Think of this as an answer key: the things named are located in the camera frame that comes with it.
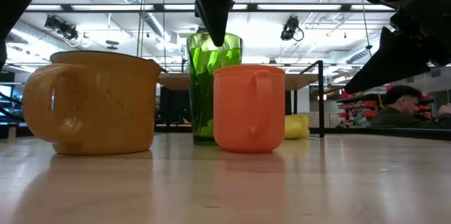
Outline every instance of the person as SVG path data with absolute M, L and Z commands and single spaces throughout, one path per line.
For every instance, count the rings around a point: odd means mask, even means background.
M 421 92 L 410 86 L 395 86 L 385 95 L 385 108 L 371 121 L 371 126 L 399 128 L 451 129 L 451 106 L 441 106 L 436 121 L 414 117 L 419 111 Z

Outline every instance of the table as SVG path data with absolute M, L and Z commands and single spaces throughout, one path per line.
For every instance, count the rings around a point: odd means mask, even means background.
M 373 135 L 286 141 L 272 154 L 155 136 L 151 151 L 60 156 L 0 143 L 0 223 L 448 223 L 449 143 Z
M 318 66 L 318 74 L 308 73 L 312 68 Z M 285 75 L 285 90 L 293 91 L 293 110 L 297 114 L 297 90 L 318 82 L 319 86 L 319 136 L 324 137 L 324 99 L 323 99 L 323 61 L 319 60 L 305 68 L 298 74 Z M 162 73 L 158 78 L 158 83 L 168 88 L 169 90 L 188 90 L 190 87 L 190 75 L 188 73 Z M 171 102 L 171 94 L 168 95 L 168 102 Z M 166 132 L 170 132 L 170 123 L 166 122 Z

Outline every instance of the yellow object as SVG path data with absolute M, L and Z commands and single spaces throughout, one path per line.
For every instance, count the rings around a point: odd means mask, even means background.
M 309 116 L 285 116 L 285 139 L 305 139 L 310 136 Z
M 100 51 L 58 52 L 37 69 L 23 94 L 36 137 L 70 155 L 147 151 L 154 138 L 161 68 L 142 58 Z

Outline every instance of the green glass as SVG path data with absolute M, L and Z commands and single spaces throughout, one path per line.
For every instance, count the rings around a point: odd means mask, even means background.
M 213 138 L 213 72 L 225 66 L 241 64 L 242 40 L 225 34 L 224 44 L 214 46 L 208 33 L 197 33 L 187 39 L 190 53 L 190 103 L 194 143 Z

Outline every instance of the orange mug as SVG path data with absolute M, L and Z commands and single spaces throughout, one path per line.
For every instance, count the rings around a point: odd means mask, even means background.
M 267 153 L 285 132 L 285 72 L 228 66 L 214 72 L 214 139 L 226 151 Z

